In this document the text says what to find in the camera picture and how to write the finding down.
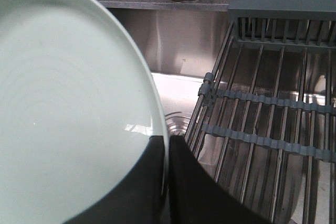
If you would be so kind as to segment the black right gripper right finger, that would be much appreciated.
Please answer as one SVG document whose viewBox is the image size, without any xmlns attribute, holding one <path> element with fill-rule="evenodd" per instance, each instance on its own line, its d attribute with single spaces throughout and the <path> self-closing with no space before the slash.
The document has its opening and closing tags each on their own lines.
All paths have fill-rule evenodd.
<svg viewBox="0 0 336 224">
<path fill-rule="evenodd" d="M 216 184 L 181 135 L 170 137 L 169 204 L 172 223 L 270 223 Z"/>
</svg>

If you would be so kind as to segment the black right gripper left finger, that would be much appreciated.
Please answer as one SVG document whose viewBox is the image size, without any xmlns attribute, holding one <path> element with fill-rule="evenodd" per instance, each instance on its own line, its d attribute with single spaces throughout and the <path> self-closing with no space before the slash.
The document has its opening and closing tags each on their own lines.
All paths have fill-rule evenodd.
<svg viewBox="0 0 336 224">
<path fill-rule="evenodd" d="M 126 177 L 66 223 L 159 223 L 165 200 L 164 158 L 163 136 L 151 136 Z"/>
</svg>

